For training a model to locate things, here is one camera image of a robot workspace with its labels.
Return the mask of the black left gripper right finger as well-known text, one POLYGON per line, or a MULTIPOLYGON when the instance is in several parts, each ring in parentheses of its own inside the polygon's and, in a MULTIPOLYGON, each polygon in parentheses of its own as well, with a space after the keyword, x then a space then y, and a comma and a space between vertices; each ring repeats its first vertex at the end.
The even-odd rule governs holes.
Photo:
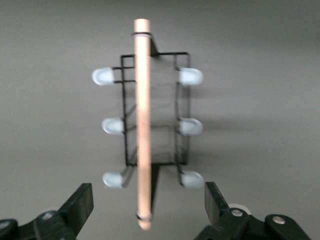
POLYGON ((292 218, 269 214, 263 221, 239 207, 230 207, 215 182, 204 185, 204 206, 210 224, 198 240, 309 240, 292 218))

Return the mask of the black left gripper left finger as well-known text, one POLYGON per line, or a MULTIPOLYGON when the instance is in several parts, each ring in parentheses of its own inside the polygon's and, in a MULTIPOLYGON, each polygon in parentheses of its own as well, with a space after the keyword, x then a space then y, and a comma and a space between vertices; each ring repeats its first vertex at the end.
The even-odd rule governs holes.
POLYGON ((48 210, 19 225, 13 218, 0 221, 2 240, 75 240, 94 209, 93 187, 82 183, 58 210, 48 210))

